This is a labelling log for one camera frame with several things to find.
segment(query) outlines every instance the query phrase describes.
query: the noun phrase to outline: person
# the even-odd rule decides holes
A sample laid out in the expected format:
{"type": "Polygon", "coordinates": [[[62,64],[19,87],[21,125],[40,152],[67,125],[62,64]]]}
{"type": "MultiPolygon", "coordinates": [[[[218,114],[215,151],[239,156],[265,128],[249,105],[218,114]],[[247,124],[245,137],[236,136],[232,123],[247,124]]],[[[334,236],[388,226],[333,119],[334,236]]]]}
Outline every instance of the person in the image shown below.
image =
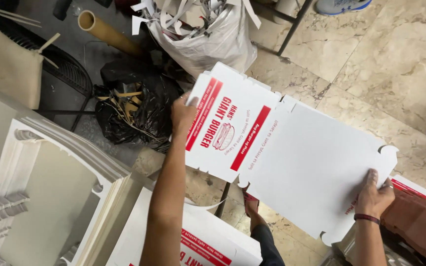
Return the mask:
{"type": "Polygon", "coordinates": [[[372,0],[318,0],[317,12],[321,15],[335,16],[349,11],[365,9],[372,0]]]}
{"type": "MultiPolygon", "coordinates": [[[[186,105],[187,98],[188,94],[184,94],[172,105],[172,142],[152,192],[140,266],[179,264],[185,197],[185,146],[198,102],[195,98],[186,105]]],[[[377,218],[394,200],[393,186],[387,179],[383,187],[377,189],[378,174],[375,169],[370,169],[366,178],[355,209],[361,215],[356,222],[358,266],[385,266],[387,262],[377,218]]],[[[261,247],[263,261],[260,266],[285,266],[267,222],[258,213],[259,201],[247,192],[243,193],[246,214],[251,218],[251,237],[261,247]]]]}

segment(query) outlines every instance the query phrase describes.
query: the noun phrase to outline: giant burger logo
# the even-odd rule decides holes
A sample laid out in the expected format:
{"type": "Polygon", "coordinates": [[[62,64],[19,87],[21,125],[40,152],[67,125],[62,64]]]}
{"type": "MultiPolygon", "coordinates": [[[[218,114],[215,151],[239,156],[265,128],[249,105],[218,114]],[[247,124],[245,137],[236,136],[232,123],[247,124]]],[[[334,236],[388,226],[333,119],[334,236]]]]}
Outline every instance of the giant burger logo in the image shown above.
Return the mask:
{"type": "Polygon", "coordinates": [[[231,99],[223,97],[216,110],[215,117],[208,127],[200,146],[208,148],[212,145],[216,150],[224,150],[233,140],[234,127],[229,123],[221,123],[223,118],[231,120],[237,110],[237,106],[231,104],[231,99]]]}

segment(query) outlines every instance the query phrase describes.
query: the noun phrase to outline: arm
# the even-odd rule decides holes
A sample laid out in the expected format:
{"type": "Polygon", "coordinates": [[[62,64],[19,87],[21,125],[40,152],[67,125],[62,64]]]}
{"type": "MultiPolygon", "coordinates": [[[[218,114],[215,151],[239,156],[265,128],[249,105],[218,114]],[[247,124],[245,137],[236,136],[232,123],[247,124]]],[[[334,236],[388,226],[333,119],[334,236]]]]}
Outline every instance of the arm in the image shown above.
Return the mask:
{"type": "Polygon", "coordinates": [[[152,192],[140,266],[179,264],[185,198],[185,145],[197,102],[194,99],[190,106],[186,106],[187,98],[184,94],[172,105],[172,142],[152,192]]]}
{"type": "MultiPolygon", "coordinates": [[[[394,201],[392,182],[387,179],[381,189],[377,189],[377,171],[370,169],[367,182],[359,194],[357,214],[380,219],[384,210],[394,201]]],[[[356,256],[358,266],[387,266],[379,225],[373,221],[356,221],[356,256]]]]}

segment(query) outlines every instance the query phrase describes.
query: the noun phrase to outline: sneaker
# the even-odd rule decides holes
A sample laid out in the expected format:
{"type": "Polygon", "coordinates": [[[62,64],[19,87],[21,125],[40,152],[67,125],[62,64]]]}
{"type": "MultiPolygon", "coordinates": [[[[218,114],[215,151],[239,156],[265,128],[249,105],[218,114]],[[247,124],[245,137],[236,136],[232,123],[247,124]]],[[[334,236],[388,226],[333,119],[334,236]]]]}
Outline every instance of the sneaker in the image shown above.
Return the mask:
{"type": "Polygon", "coordinates": [[[334,16],[348,11],[366,8],[372,0],[319,0],[317,11],[322,15],[334,16]]]}

